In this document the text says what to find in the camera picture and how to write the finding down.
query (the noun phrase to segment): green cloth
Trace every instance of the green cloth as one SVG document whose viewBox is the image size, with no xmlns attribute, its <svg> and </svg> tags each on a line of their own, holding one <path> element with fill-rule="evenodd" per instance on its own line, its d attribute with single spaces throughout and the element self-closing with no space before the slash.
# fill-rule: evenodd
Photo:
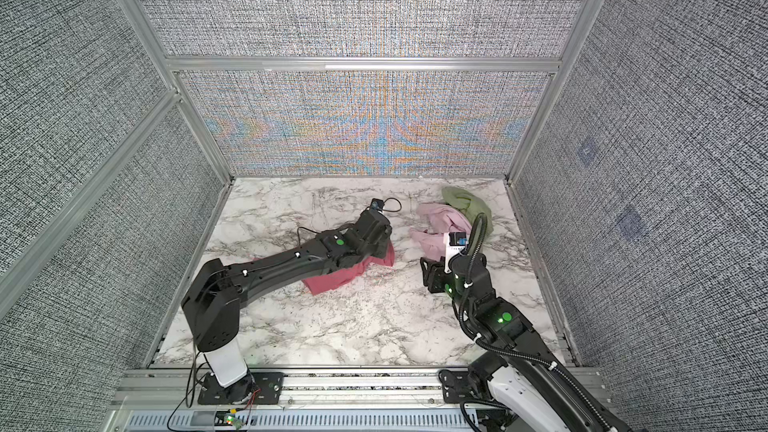
<svg viewBox="0 0 768 432">
<path fill-rule="evenodd" d="M 480 197 L 477 197 L 471 192 L 467 192 L 463 188 L 443 187 L 442 198 L 449 206 L 454 207 L 464 214 L 471 224 L 475 223 L 475 217 L 477 217 L 480 212 L 485 212 L 485 217 L 488 218 L 486 236 L 491 235 L 491 232 L 493 231 L 493 225 L 491 224 L 491 209 L 485 205 L 485 202 Z"/>
</svg>

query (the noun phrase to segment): crumpled fabric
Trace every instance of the crumpled fabric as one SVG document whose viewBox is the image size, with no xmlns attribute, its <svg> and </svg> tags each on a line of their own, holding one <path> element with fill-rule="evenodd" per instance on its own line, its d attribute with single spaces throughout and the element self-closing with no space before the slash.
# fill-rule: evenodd
<svg viewBox="0 0 768 432">
<path fill-rule="evenodd" d="M 460 211 L 470 222 L 475 221 L 475 217 L 480 212 L 485 213 L 485 217 L 488 219 L 488 227 L 486 230 L 486 237 L 493 232 L 493 224 L 491 224 L 491 209 L 485 205 L 485 202 L 477 197 L 475 194 L 464 190 L 459 187 L 443 187 L 442 197 L 446 203 Z"/>
<path fill-rule="evenodd" d="M 395 264 L 395 248 L 392 246 L 392 241 L 389 241 L 389 245 L 387 245 L 384 258 L 366 257 L 362 262 L 354 264 L 350 268 L 342 268 L 330 274 L 305 278 L 302 282 L 312 292 L 312 295 L 318 295 L 334 288 L 339 288 L 344 284 L 349 284 L 355 277 L 362 275 L 368 269 L 369 264 L 384 265 L 385 267 L 393 266 Z"/>
<path fill-rule="evenodd" d="M 440 257 L 446 254 L 443 234 L 446 232 L 469 234 L 472 231 L 472 224 L 467 218 L 454 207 L 446 204 L 420 204 L 416 208 L 416 213 L 427 217 L 429 225 L 432 226 L 432 233 L 412 228 L 408 234 L 422 246 L 424 256 L 431 260 L 440 260 Z"/>
</svg>

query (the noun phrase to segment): textured wall panel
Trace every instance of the textured wall panel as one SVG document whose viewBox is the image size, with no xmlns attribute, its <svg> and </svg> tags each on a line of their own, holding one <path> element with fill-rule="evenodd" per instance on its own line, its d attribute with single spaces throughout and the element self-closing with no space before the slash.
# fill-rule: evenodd
<svg viewBox="0 0 768 432">
<path fill-rule="evenodd" d="M 235 175 L 507 171 L 530 72 L 184 72 Z"/>
<path fill-rule="evenodd" d="M 171 54 L 559 56 L 582 0 L 140 0 Z"/>
<path fill-rule="evenodd" d="M 607 0 L 520 182 L 585 360 L 653 432 L 768 421 L 766 0 Z"/>
<path fill-rule="evenodd" d="M 220 183 L 176 109 L 0 322 L 0 430 L 93 431 L 149 350 Z"/>
<path fill-rule="evenodd" d="M 0 0 L 0 275 L 165 87 L 115 0 Z"/>
</svg>

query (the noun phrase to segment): enclosure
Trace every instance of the enclosure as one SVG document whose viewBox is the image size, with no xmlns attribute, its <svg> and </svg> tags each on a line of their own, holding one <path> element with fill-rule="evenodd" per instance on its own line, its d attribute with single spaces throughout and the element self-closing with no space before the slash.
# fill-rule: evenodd
<svg viewBox="0 0 768 432">
<path fill-rule="evenodd" d="M 765 429 L 766 0 L 0 1 L 0 430 L 99 430 L 126 370 L 190 366 L 203 262 L 374 197 L 393 268 L 259 299 L 248 365 L 466 365 L 408 236 L 446 185 L 628 424 Z"/>
</svg>

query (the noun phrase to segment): marble surface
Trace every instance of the marble surface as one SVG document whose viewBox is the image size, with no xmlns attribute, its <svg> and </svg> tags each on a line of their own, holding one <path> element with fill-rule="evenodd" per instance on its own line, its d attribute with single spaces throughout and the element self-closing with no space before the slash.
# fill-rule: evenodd
<svg viewBox="0 0 768 432">
<path fill-rule="evenodd" d="M 200 264 L 247 262 L 292 248 L 296 227 L 324 230 L 357 219 L 371 198 L 398 197 L 392 224 L 396 262 L 371 265 L 337 290 L 317 296 L 298 282 L 257 299 L 240 312 L 237 341 L 249 365 L 450 365 L 482 354 L 459 329 L 446 294 L 422 284 L 420 246 L 410 227 L 428 223 L 415 213 L 440 190 L 466 188 L 493 212 L 483 248 L 496 293 L 518 307 L 559 357 L 560 350 L 522 235 L 501 179 L 494 178 L 241 178 Z M 388 207 L 395 207 L 390 202 Z M 188 364 L 191 334 L 179 310 L 155 360 Z"/>
</svg>

